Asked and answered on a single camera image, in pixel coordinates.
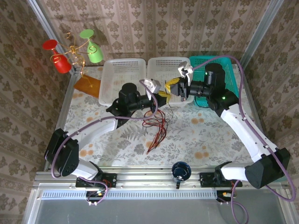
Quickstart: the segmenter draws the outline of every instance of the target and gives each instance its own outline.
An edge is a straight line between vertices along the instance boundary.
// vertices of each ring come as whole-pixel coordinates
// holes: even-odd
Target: orange plate
[[[84,75],[84,78],[82,77],[77,81],[77,83],[74,85],[74,88],[88,95],[99,98],[100,84],[100,80]]]

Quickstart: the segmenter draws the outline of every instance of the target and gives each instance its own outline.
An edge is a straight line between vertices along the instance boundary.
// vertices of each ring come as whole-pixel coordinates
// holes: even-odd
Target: patterned wall
[[[20,223],[55,129],[69,76],[55,71],[48,39],[23,0],[0,0],[0,223]]]
[[[246,68],[263,129],[292,154],[299,189],[299,1],[285,0]],[[296,200],[299,211],[299,196]]]
[[[93,39],[101,46],[105,60],[122,57],[148,60],[157,56],[223,53],[241,58],[270,1],[39,2],[61,37],[69,31],[79,34],[83,29],[91,28],[95,30]]]

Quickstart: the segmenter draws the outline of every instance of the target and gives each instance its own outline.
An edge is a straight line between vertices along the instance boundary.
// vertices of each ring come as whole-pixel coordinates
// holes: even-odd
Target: black mug
[[[177,183],[176,189],[179,189],[181,183],[186,182],[191,176],[191,168],[185,162],[176,162],[171,169],[172,178]]]

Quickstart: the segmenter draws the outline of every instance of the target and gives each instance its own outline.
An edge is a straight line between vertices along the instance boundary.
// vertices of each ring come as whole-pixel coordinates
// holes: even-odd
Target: floral tablecloth
[[[240,75],[236,65],[237,84]],[[102,67],[87,67],[87,74],[100,79]],[[251,114],[248,99],[243,90],[243,106]],[[161,108],[171,116],[169,106]],[[219,165],[226,161],[249,162],[249,153],[234,131],[210,109],[190,103],[185,107],[173,107],[173,119],[168,124],[167,136],[148,155],[157,127],[144,128],[141,121],[128,121],[125,125],[100,136],[80,150],[80,157],[100,166],[173,165],[185,161],[190,165]],[[76,131],[84,123],[101,117],[106,110],[97,98],[74,90],[65,130]],[[142,117],[147,110],[137,111],[134,117]]]

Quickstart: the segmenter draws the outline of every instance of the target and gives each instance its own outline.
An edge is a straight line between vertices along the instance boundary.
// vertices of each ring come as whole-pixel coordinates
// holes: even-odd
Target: tangled wires
[[[155,118],[150,118],[150,119],[143,121],[143,123],[142,123],[143,127],[152,127],[152,126],[159,127],[159,130],[158,130],[157,134],[155,135],[151,145],[149,146],[149,149],[146,152],[146,154],[148,154],[151,150],[157,148],[158,145],[165,139],[166,133],[167,133],[168,122],[170,122],[173,117],[172,108],[171,108],[171,112],[172,112],[172,116],[171,116],[170,120],[166,120],[165,113],[158,109],[157,113],[154,116]]]

